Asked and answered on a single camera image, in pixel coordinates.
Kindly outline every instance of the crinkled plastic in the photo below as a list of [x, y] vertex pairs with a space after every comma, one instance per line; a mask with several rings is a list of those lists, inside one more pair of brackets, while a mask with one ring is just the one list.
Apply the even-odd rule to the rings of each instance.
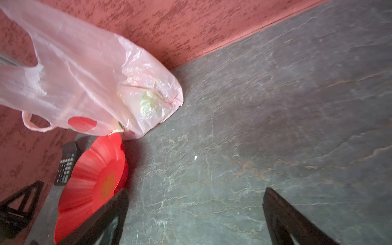
[[[126, 38], [37, 1], [0, 0], [0, 8], [34, 43], [37, 66], [0, 66], [0, 103], [21, 110], [29, 129], [136, 139], [182, 105], [173, 74]], [[37, 127], [32, 114], [51, 125]]]

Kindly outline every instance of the translucent plastic bag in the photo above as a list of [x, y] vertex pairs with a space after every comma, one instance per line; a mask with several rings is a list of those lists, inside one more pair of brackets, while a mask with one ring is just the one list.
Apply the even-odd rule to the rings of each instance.
[[[0, 0], [0, 8], [34, 43], [37, 66], [0, 66], [0, 104], [21, 110], [29, 129], [135, 139], [182, 105], [173, 74], [126, 38], [32, 0]], [[32, 114], [51, 125], [37, 127]]]

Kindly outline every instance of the bag handle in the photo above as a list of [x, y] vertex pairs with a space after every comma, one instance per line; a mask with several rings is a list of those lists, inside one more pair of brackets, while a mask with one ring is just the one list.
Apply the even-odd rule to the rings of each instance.
[[32, 116], [33, 115], [31, 113], [28, 113], [27, 111], [22, 111], [23, 123], [26, 126], [26, 128], [28, 128], [30, 130], [45, 133], [45, 132], [53, 130], [53, 129], [55, 129], [57, 127], [56, 125], [52, 125], [52, 123], [50, 123], [49, 127], [40, 128], [40, 127], [38, 127], [37, 125], [35, 125], [34, 123], [31, 122], [31, 117]]

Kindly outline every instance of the calculator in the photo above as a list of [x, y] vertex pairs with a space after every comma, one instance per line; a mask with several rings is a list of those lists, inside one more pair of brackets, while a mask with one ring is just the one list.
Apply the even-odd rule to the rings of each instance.
[[61, 156], [60, 166], [57, 170], [57, 177], [54, 185], [65, 185], [69, 178], [76, 161], [79, 159], [82, 151], [76, 142], [68, 142], [61, 147], [63, 155]]

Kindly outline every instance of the red bowl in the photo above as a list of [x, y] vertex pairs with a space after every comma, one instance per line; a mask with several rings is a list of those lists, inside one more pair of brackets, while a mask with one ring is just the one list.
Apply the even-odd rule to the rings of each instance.
[[121, 135], [98, 137], [80, 156], [61, 194], [54, 242], [63, 240], [111, 199], [127, 177]]

